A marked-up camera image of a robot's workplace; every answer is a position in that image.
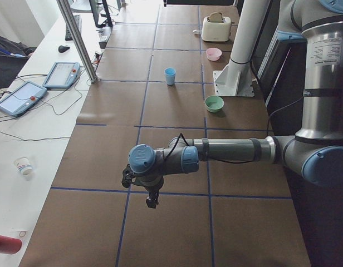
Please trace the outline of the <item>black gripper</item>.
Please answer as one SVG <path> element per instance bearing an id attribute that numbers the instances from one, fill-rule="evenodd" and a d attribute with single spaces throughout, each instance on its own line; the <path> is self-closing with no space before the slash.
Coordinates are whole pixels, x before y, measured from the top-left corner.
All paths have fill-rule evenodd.
<path id="1" fill-rule="evenodd" d="M 130 164 L 127 164 L 122 172 L 121 183 L 125 188 L 128 188 L 131 184 L 144 187 L 149 192 L 149 196 L 146 198 L 148 208 L 156 208 L 159 204 L 159 190 L 163 187 L 164 178 L 158 167 L 151 166 L 136 172 L 132 170 Z"/>

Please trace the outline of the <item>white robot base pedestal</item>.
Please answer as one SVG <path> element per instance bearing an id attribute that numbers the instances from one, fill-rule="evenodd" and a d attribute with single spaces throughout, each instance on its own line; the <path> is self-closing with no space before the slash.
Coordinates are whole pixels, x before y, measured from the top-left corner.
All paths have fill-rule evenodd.
<path id="1" fill-rule="evenodd" d="M 254 96 L 250 62 L 270 2 L 244 1 L 229 63 L 223 70 L 213 72 L 217 96 Z"/>

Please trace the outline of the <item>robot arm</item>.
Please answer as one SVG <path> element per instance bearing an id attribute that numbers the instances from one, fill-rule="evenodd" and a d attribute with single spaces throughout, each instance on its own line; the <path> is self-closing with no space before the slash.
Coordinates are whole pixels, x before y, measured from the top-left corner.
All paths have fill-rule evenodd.
<path id="1" fill-rule="evenodd" d="M 164 176 L 196 172 L 201 161 L 281 164 L 318 186 L 343 182 L 343 1 L 281 1 L 277 39 L 306 42 L 302 126 L 293 136 L 264 139 L 173 138 L 166 148 L 133 147 L 123 187 L 144 187 L 158 205 Z"/>

